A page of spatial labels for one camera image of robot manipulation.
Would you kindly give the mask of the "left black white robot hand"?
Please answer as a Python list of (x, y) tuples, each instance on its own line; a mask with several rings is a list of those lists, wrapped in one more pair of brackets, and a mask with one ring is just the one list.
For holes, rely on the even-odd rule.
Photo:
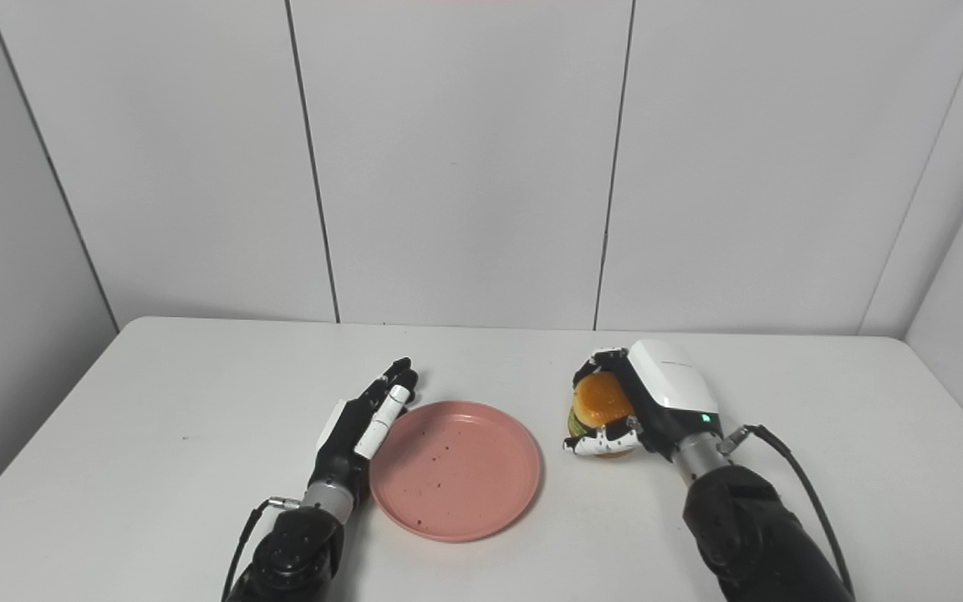
[(402, 357), (355, 399), (340, 401), (322, 431), (307, 484), (343, 489), (358, 504), (369, 491), (369, 463), (395, 421), (408, 414), (417, 386), (412, 359)]

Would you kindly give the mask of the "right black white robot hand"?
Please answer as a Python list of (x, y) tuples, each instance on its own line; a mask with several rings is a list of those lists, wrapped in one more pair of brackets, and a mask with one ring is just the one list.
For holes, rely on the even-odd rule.
[(639, 448), (675, 462), (719, 455), (718, 403), (683, 351), (661, 339), (600, 348), (573, 375), (565, 451), (620, 457)]

